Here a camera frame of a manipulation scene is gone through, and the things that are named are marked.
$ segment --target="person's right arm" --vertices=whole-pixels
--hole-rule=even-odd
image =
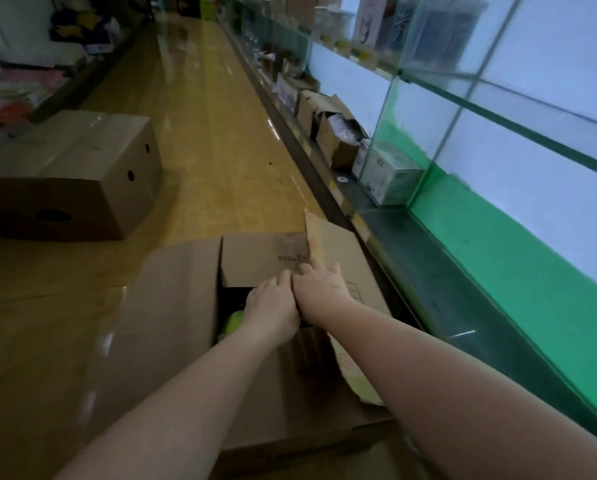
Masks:
[[[349,297],[340,268],[293,278],[305,319],[350,354],[450,478],[597,480],[597,438],[483,362]]]

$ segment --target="person's left arm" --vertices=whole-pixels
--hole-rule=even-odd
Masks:
[[[233,334],[114,423],[56,480],[207,478],[256,371],[299,324],[284,271],[250,293]]]

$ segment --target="human hand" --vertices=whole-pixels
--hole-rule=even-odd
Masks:
[[[243,325],[272,348],[289,341],[300,325],[296,300],[291,287],[291,273],[262,282],[247,295]]]
[[[300,265],[301,274],[292,277],[294,296],[311,325],[323,326],[323,320],[334,313],[336,307],[353,302],[341,274],[341,265],[332,263],[329,270],[316,258],[310,264]]]

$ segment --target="person's left hand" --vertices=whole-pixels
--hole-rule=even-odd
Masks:
[[[299,325],[289,270],[262,282],[247,295],[242,327],[254,331],[273,348],[288,342]]]

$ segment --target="wooden floor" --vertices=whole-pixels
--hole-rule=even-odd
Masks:
[[[82,109],[149,116],[165,181],[125,241],[0,238],[0,478],[48,479],[82,448],[101,338],[151,250],[229,232],[302,231],[304,208],[322,215],[214,22],[144,29]]]

